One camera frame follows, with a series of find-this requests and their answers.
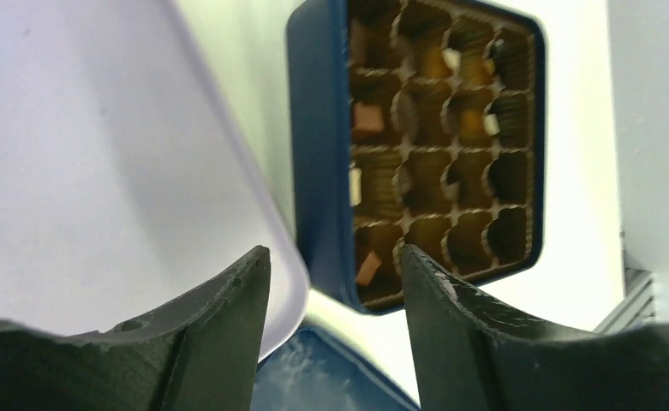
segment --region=brown compartment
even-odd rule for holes
[[[404,242],[413,244],[435,261],[451,270],[452,265],[445,260],[443,241],[452,227],[449,217],[425,217],[416,219],[404,237]]]
[[[410,82],[406,90],[412,100],[417,118],[416,132],[412,134],[415,146],[449,146],[452,134],[443,127],[443,105],[451,97],[449,84]]]
[[[495,72],[500,82],[509,90],[526,90],[533,83],[531,46],[526,33],[504,27],[490,48],[495,62]]]
[[[450,212],[451,202],[441,182],[450,162],[446,151],[410,153],[400,172],[406,173],[410,181],[410,190],[402,193],[402,201],[412,216]]]
[[[460,210],[486,209],[493,205],[484,181],[486,167],[492,161],[490,152],[461,152],[451,164],[445,184]]]
[[[397,27],[397,48],[406,64],[419,76],[444,79],[452,70],[443,59],[443,40],[450,28],[450,14],[432,5],[411,1]]]
[[[361,69],[350,70],[349,75],[351,138],[356,145],[397,146],[402,132],[392,122],[395,96],[402,86],[393,73],[372,73]]]
[[[501,94],[488,112],[496,116],[499,132],[495,137],[501,146],[525,148],[531,145],[534,109],[528,94]]]
[[[448,258],[461,276],[487,270],[493,265],[493,256],[483,244],[483,233],[492,219],[490,212],[465,213],[448,233]]]
[[[526,258],[527,215],[523,208],[505,208],[488,228],[488,245],[500,264]]]
[[[354,150],[352,162],[361,172],[361,201],[354,207],[355,218],[358,221],[401,218],[403,211],[394,186],[395,173],[402,164],[400,153],[395,150]]]
[[[493,62],[486,57],[486,48],[493,40],[493,26],[474,17],[461,15],[452,26],[447,46],[460,53],[458,77],[469,86],[485,86],[494,82]]]
[[[402,228],[394,223],[382,223],[355,229],[355,263],[357,276],[371,275],[367,285],[357,284],[357,294],[364,304],[378,299],[396,295],[402,291],[402,279],[397,274],[392,251],[397,241],[403,236]],[[372,266],[363,267],[372,253],[380,264],[374,273],[362,272],[371,270]]]
[[[486,109],[493,102],[493,92],[482,88],[457,92],[448,107],[448,124],[464,147],[490,147],[493,137],[486,130]]]
[[[525,152],[504,152],[488,170],[488,180],[501,204],[525,205],[529,194],[529,158]]]
[[[394,69],[402,62],[392,49],[392,23],[400,13],[398,0],[349,2],[349,59],[358,67]]]

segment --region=dark blue bin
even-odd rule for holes
[[[404,242],[478,284],[532,266],[545,162],[538,24],[473,1],[345,1],[307,0],[287,29],[297,245],[312,285],[364,313],[398,309]],[[351,56],[357,30],[364,51]],[[428,49],[437,30],[439,55]],[[361,172],[354,206],[350,166]],[[358,275],[374,277],[358,286]]]
[[[410,411],[420,409],[357,353],[324,331],[305,328],[260,366],[251,411]]]

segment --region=gray wall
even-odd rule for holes
[[[656,273],[669,321],[669,1],[609,0],[627,265]]]

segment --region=compartment organizer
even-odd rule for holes
[[[544,44],[476,2],[308,0],[289,24],[298,245],[314,287],[402,305],[400,249],[492,281],[541,250]]]

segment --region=white table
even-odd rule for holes
[[[177,1],[293,228],[284,29],[301,0]],[[547,37],[546,232],[535,267],[483,289],[593,329],[623,298],[606,2],[491,3],[535,16]],[[307,316],[417,398],[404,312],[360,315],[313,291]]]

